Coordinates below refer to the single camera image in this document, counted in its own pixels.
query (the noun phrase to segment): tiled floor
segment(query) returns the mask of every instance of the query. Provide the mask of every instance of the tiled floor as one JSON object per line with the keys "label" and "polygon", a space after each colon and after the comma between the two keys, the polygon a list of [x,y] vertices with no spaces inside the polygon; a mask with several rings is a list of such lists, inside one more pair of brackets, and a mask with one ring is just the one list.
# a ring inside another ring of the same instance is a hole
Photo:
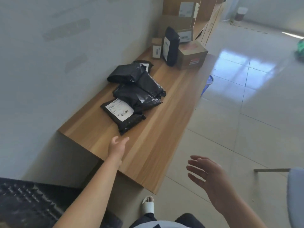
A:
{"label": "tiled floor", "polygon": [[[206,193],[187,177],[191,154],[210,157],[229,174],[244,200],[270,227],[290,227],[284,174],[254,168],[304,166],[304,64],[298,39],[249,23],[219,23],[206,48],[214,83],[203,94],[155,195],[155,215],[194,214],[207,228],[228,227]],[[119,175],[109,208],[128,227],[151,194]]]}

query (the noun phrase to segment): white slipper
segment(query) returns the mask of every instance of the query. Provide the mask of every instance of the white slipper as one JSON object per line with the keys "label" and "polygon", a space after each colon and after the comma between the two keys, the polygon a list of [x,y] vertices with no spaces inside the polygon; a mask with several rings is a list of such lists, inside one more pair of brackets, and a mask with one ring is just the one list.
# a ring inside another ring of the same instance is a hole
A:
{"label": "white slipper", "polygon": [[145,215],[147,213],[154,214],[154,199],[152,196],[147,196],[142,201],[142,214]]}

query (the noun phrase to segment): hand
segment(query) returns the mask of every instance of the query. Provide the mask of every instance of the hand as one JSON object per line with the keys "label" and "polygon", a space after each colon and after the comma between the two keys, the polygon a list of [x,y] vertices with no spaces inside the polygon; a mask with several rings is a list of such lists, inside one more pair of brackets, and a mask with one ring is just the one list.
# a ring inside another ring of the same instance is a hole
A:
{"label": "hand", "polygon": [[117,141],[118,136],[112,138],[108,148],[108,158],[115,159],[116,161],[118,161],[118,164],[121,165],[121,159],[123,158],[126,143],[127,141],[129,141],[129,139],[129,137],[126,137],[119,142]]}
{"label": "hand", "polygon": [[188,177],[206,191],[212,205],[224,215],[238,198],[227,174],[219,164],[207,157],[192,155],[191,159],[188,161],[191,166],[187,166],[187,170],[202,177],[205,181],[191,173],[188,173]]}

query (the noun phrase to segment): dark pants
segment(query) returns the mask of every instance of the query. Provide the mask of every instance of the dark pants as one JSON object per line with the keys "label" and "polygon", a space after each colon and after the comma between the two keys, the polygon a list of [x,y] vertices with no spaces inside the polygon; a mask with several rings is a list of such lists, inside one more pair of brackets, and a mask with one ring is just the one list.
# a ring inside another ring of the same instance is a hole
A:
{"label": "dark pants", "polygon": [[[157,221],[156,218],[154,218],[153,213],[148,213],[142,216],[141,218],[137,219],[130,228],[134,228],[135,226],[138,226],[142,223],[146,222],[152,222]],[[200,223],[199,220],[197,220],[192,214],[185,213],[182,216],[180,216],[178,219],[175,220],[175,222],[183,224],[184,226],[191,227],[191,228],[205,228],[203,224]]]}

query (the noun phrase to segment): forearm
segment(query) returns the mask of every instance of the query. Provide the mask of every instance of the forearm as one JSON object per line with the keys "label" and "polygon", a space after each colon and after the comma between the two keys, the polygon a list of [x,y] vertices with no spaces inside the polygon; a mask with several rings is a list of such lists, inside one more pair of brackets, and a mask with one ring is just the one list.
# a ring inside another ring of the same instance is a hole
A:
{"label": "forearm", "polygon": [[239,196],[235,196],[223,214],[230,228],[267,228],[256,213]]}
{"label": "forearm", "polygon": [[54,227],[99,227],[112,191],[119,161],[109,157]]}

